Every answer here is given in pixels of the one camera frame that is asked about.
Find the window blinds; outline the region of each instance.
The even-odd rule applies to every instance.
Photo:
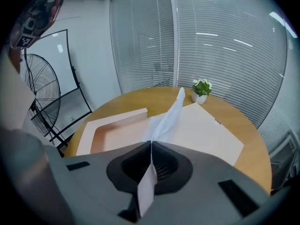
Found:
[[[111,36],[122,93],[172,86],[173,15],[170,0],[111,0]]]
[[[272,107],[286,62],[284,27],[271,0],[175,0],[178,86],[207,78],[212,94],[258,127]]]

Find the fan grille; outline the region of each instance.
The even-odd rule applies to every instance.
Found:
[[[20,76],[36,94],[34,105],[28,110],[28,115],[38,131],[46,136],[49,130],[37,116],[37,108],[47,123],[53,127],[60,109],[60,86],[56,74],[50,64],[36,54],[27,54],[21,62]]]

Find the green leaves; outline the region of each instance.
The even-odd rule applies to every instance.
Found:
[[[211,93],[210,85],[206,82],[200,81],[197,85],[192,86],[192,90],[197,93],[200,97],[203,95],[209,95]]]

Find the white tissue paper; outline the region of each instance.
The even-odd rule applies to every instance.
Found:
[[[176,98],[176,101],[172,105],[172,107],[169,109],[169,111],[165,114],[165,116],[158,122],[158,120],[151,123],[151,128],[148,129],[149,131],[153,131],[153,125],[158,124],[151,137],[151,143],[155,140],[157,140],[161,135],[166,133],[168,130],[170,130],[174,124],[177,122],[182,106],[183,106],[183,100],[185,97],[185,92],[183,88],[180,88],[178,96]],[[151,147],[151,163],[144,174],[144,176],[141,179],[141,182],[137,186],[137,198],[139,202],[139,210],[141,217],[144,216],[148,208],[151,206],[151,204],[154,201],[154,187],[157,184],[157,174],[155,167],[153,165],[152,161],[152,147]]]

